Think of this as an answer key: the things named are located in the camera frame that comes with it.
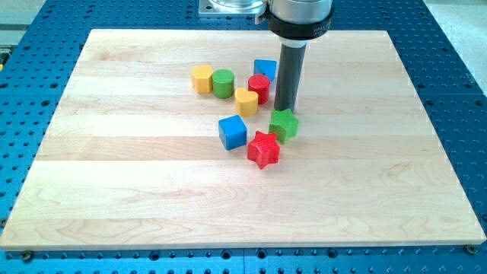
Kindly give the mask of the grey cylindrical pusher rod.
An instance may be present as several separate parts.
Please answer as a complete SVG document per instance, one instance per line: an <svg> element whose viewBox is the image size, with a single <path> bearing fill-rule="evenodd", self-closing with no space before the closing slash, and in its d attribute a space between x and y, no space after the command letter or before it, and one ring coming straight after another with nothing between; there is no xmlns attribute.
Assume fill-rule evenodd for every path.
<svg viewBox="0 0 487 274"><path fill-rule="evenodd" d="M281 46L275 86L276 110L293 111L295 108L305 51L306 45L298 48Z"/></svg>

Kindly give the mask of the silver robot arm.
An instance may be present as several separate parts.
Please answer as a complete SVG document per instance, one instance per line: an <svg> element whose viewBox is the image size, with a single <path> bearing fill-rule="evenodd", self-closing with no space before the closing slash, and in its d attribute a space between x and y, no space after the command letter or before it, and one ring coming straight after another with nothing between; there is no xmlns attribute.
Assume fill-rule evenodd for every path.
<svg viewBox="0 0 487 274"><path fill-rule="evenodd" d="M331 25L332 0L267 0L255 23L268 22L268 28L281 41L275 84L275 110L293 110L307 43L324 35Z"/></svg>

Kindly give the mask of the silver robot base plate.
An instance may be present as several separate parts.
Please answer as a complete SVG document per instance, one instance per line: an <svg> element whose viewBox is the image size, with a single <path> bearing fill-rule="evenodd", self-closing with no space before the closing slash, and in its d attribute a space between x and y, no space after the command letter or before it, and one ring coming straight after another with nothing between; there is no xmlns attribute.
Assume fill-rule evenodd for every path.
<svg viewBox="0 0 487 274"><path fill-rule="evenodd" d="M255 15L265 3L262 0L198 0L200 17Z"/></svg>

